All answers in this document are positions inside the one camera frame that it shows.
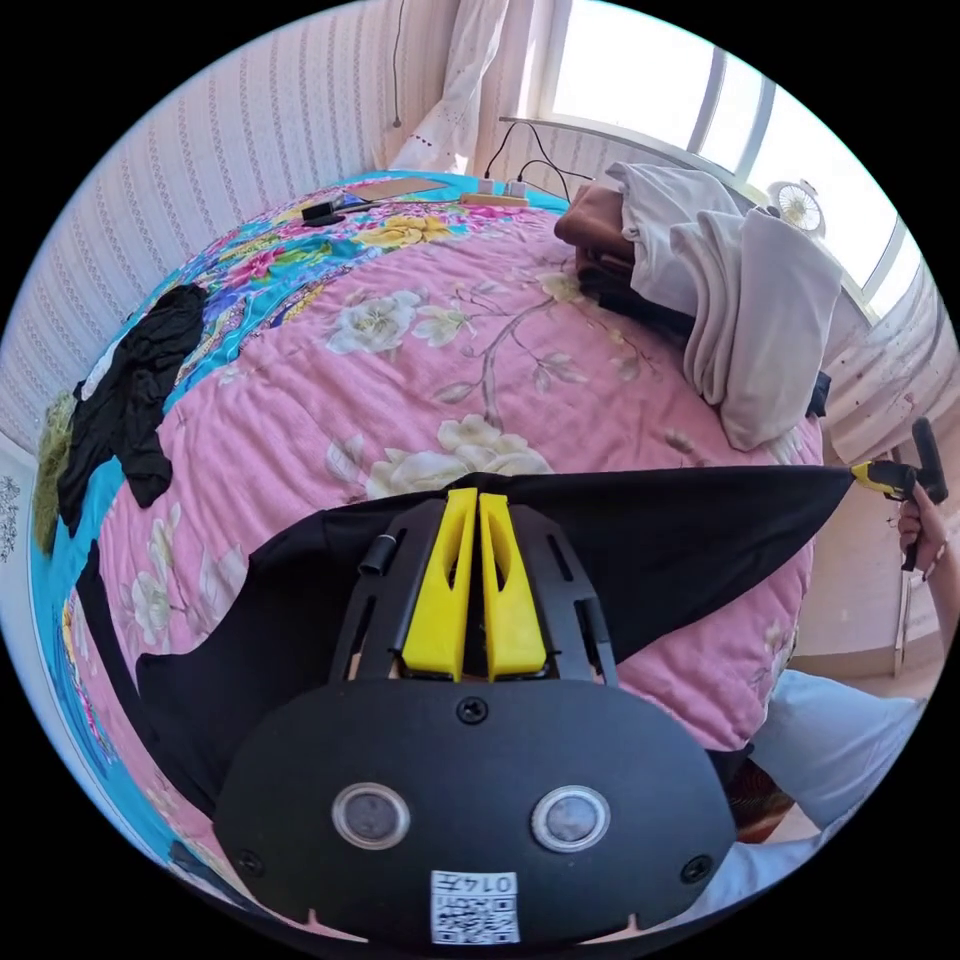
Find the power strip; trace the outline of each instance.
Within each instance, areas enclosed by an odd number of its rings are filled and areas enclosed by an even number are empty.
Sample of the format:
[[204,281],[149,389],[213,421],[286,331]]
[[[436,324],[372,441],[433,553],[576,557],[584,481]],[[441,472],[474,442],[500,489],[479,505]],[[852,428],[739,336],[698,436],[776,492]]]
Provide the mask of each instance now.
[[478,207],[529,207],[530,201],[526,197],[507,197],[503,194],[491,193],[463,193],[460,202]]

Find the window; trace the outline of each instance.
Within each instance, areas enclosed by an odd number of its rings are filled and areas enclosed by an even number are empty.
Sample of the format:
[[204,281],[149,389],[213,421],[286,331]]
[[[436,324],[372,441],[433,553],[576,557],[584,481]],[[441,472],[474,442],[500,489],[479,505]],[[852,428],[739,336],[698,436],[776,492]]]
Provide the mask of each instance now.
[[777,88],[773,113],[748,180],[806,180],[823,210],[828,250],[863,286],[880,261],[897,211],[863,164],[802,103]]
[[885,317],[910,289],[910,284],[913,283],[922,262],[920,248],[908,232],[903,238],[903,246],[900,247],[890,272],[870,299],[870,306],[878,317]]
[[731,173],[737,169],[753,129],[762,84],[759,70],[727,54],[720,99],[700,150],[702,157]]
[[854,292],[869,297],[880,316],[906,292],[920,263],[916,244],[908,237],[896,257],[884,258],[900,229],[896,209],[796,98],[665,21],[599,0],[553,2],[541,119],[608,134],[619,128],[639,146],[707,169],[755,202],[775,182],[805,180],[823,210],[823,244]]
[[572,0],[552,113],[686,147],[712,60],[712,44],[669,23]]

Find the small fan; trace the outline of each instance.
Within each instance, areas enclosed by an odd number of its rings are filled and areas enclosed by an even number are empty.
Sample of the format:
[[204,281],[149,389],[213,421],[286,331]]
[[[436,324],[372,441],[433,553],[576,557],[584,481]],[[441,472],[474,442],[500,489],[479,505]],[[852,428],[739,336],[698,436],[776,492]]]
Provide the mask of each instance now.
[[778,181],[767,188],[781,217],[811,237],[822,238],[827,232],[823,210],[817,202],[817,191],[801,180],[799,183]]

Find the qr code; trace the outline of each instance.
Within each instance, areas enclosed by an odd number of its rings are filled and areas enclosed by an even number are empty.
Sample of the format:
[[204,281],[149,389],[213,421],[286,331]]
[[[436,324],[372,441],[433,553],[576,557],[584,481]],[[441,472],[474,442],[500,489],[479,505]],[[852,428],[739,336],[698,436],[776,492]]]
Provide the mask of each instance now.
[[434,943],[458,946],[519,943],[515,873],[430,875]]

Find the person's hand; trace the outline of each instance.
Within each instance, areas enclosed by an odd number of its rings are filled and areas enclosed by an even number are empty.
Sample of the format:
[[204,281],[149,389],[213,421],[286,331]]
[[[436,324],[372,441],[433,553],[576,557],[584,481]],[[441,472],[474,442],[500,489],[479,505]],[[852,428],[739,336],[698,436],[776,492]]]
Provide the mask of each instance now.
[[940,511],[918,483],[913,488],[916,503],[905,500],[900,505],[900,549],[906,553],[911,543],[917,544],[917,570],[926,573],[940,547],[946,543],[947,528]]

